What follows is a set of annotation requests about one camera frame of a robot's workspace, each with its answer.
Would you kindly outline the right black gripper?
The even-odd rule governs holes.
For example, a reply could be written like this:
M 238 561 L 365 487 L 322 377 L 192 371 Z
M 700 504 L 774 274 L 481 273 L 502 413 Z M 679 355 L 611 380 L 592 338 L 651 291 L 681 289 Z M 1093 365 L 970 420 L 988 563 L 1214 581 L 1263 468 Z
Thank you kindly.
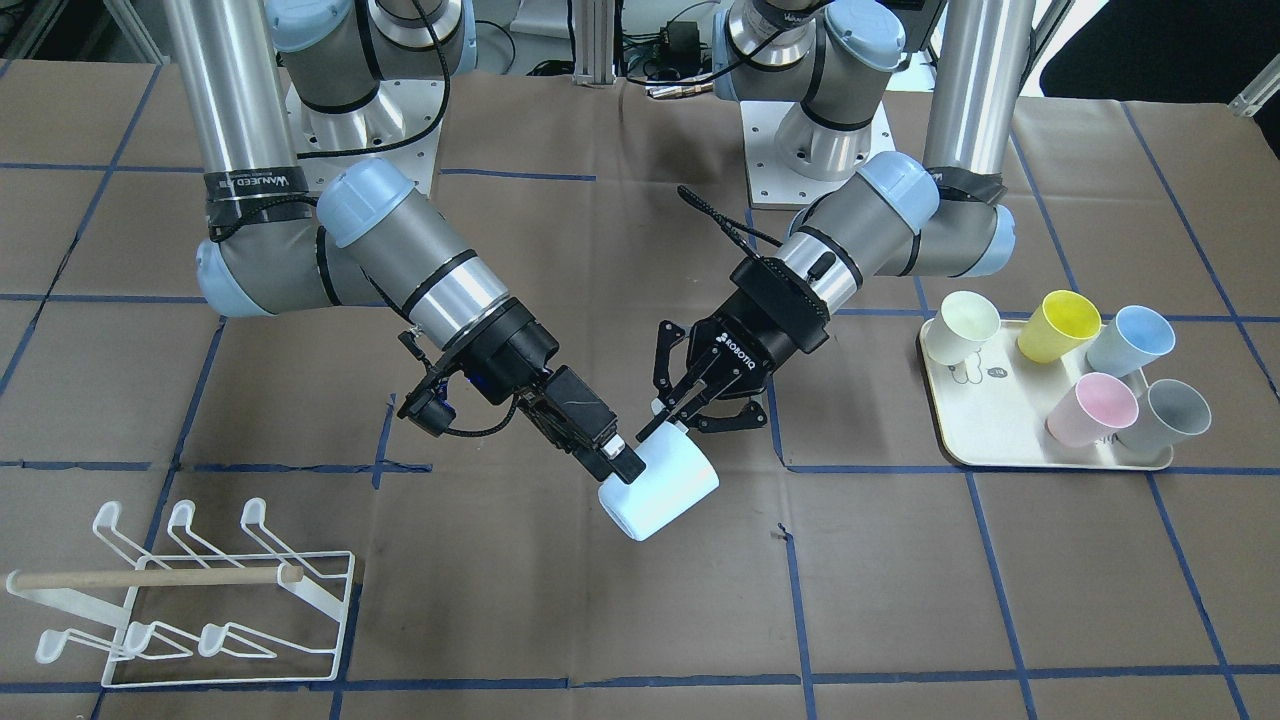
M 442 372 L 461 370 L 493 405 L 516 407 L 595 480 L 617 477 L 631 486 L 646 464 L 617 436 L 617 416 L 570 366 L 547 365 L 559 350 L 554 337 L 515 297 L 451 343 Z

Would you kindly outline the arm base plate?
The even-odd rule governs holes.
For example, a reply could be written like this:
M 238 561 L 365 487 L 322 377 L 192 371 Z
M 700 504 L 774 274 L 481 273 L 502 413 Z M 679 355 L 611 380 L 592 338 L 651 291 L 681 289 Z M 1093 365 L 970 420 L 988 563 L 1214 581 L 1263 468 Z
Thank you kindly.
M 800 209 L 838 190 L 878 152 L 895 149 L 882 106 L 869 126 L 837 131 L 818 126 L 796 102 L 740 102 L 755 209 Z
M 285 113 L 297 154 L 367 149 L 370 158 L 385 158 L 429 196 L 435 176 L 440 128 L 425 138 L 393 149 L 436 119 L 443 99 L 439 79 L 383 81 L 378 95 L 364 108 L 326 114 L 305 106 L 294 86 L 285 96 Z

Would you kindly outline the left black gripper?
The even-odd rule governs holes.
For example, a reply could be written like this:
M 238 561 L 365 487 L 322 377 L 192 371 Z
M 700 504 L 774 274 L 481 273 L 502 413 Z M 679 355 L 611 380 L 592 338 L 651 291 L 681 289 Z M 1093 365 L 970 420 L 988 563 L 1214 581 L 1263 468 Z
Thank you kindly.
M 687 370 L 676 382 L 669 378 L 669 355 L 687 333 L 669 320 L 659 324 L 652 430 L 663 421 L 703 434 L 767 427 L 760 392 L 768 378 L 796 351 L 810 354 L 828 338 L 829 309 L 781 260 L 746 258 L 730 279 L 737 290 L 710 316 L 694 323 Z M 685 401 L 701 380 L 704 391 Z M 719 387 L 724 392 L 712 401 Z

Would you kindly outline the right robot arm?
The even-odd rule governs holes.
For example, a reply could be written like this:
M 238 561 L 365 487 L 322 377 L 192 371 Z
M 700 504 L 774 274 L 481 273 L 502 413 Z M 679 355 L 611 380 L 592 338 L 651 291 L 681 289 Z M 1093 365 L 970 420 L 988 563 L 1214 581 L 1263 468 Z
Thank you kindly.
M 204 161 L 209 236 L 196 251 L 224 316 L 381 301 L 425 375 L 399 416 L 461 436 L 448 379 L 522 413 L 596 479 L 650 462 L 571 369 L 554 337 L 390 160 L 443 110 L 390 87 L 448 85 L 468 59 L 466 1 L 168 1 Z

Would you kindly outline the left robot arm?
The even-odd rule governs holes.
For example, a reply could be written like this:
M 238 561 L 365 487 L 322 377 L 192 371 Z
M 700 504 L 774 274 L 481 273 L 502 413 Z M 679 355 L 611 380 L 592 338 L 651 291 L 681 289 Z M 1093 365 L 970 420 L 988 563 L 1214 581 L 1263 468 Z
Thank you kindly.
M 678 196 L 742 250 L 733 292 L 690 329 L 658 334 L 655 416 L 705 433 L 762 427 L 756 396 L 873 277 L 982 277 L 1014 250 L 1004 150 L 1027 60 L 1029 1 L 952 1 L 959 46 L 940 61 L 920 156 L 870 151 L 873 122 L 908 33 L 878 1 L 736 1 L 717 20 L 716 94 L 780 101 L 785 167 L 826 182 L 774 252 L 687 187 Z

